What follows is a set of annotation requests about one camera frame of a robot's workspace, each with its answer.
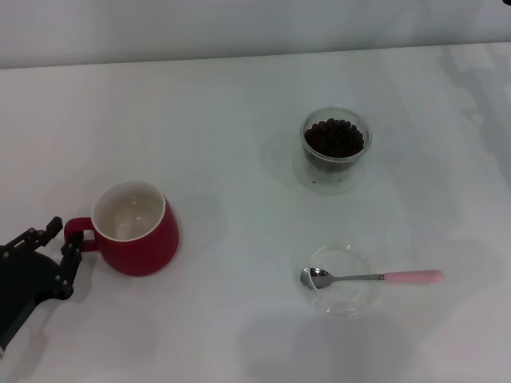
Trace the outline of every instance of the mug handle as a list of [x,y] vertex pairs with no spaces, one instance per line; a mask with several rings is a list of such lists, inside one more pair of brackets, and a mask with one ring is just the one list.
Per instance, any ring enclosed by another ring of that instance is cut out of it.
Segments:
[[[83,233],[85,230],[94,231],[93,221],[89,217],[73,218],[67,221],[64,227],[64,238],[68,242],[71,236]],[[80,250],[83,252],[97,251],[96,239],[86,239],[81,243]]]

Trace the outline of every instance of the red mug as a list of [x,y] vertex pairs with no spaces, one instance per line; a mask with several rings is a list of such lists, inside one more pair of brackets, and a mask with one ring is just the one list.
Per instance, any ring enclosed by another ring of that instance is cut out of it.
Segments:
[[71,219],[64,236],[91,230],[81,251],[100,251],[105,261],[126,275],[149,275],[167,265],[179,245],[176,217],[163,193],[140,181],[125,181],[105,191],[90,218]]

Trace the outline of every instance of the coffee bean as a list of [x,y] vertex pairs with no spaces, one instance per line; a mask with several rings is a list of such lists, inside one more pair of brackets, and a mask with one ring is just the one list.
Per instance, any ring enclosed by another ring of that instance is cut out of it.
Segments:
[[350,121],[320,121],[313,124],[305,133],[306,142],[325,156],[343,158],[353,156],[364,147],[363,134]]

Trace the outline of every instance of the glass bowl of coffee beans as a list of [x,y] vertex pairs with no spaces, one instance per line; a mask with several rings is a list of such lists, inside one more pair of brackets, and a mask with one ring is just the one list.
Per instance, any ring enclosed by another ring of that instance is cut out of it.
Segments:
[[356,113],[329,107],[311,113],[302,124],[304,181],[325,192],[340,192],[357,184],[367,167],[371,133]]

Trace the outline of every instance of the metal spoon head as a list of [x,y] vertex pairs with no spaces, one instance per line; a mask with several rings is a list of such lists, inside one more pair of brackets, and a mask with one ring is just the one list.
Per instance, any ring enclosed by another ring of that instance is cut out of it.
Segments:
[[311,268],[311,280],[314,283],[316,289],[324,289],[325,287],[329,287],[334,281],[334,277],[323,269],[319,269],[317,267]]
[[300,282],[309,289],[312,289],[313,286],[311,286],[311,281],[316,289],[324,289],[325,287],[329,287],[329,285],[331,285],[334,280],[331,274],[323,269],[303,269],[300,273]]

